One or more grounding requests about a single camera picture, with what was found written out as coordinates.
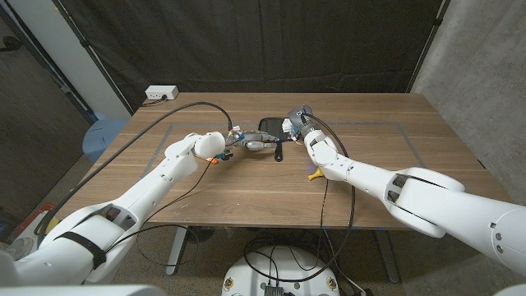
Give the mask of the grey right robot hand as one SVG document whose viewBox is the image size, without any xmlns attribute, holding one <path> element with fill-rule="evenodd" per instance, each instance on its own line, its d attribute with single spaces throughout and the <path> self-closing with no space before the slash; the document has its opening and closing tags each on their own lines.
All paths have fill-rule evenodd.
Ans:
<svg viewBox="0 0 526 296">
<path fill-rule="evenodd" d="M 292 136 L 306 136 L 316 129 L 316 124 L 310 119 L 312 110 L 307 104 L 302 104 L 288 112 L 288 119 L 292 123 Z"/>
</svg>

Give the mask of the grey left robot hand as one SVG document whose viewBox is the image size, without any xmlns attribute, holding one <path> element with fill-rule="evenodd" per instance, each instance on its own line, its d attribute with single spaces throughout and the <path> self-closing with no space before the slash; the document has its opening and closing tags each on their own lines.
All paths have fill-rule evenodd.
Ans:
<svg viewBox="0 0 526 296">
<path fill-rule="evenodd" d="M 236 146 L 244 146 L 248 150 L 263 150 L 275 148 L 279 142 L 278 137 L 267 132 L 232 130 L 225 138 L 225 147 L 230 149 Z"/>
</svg>

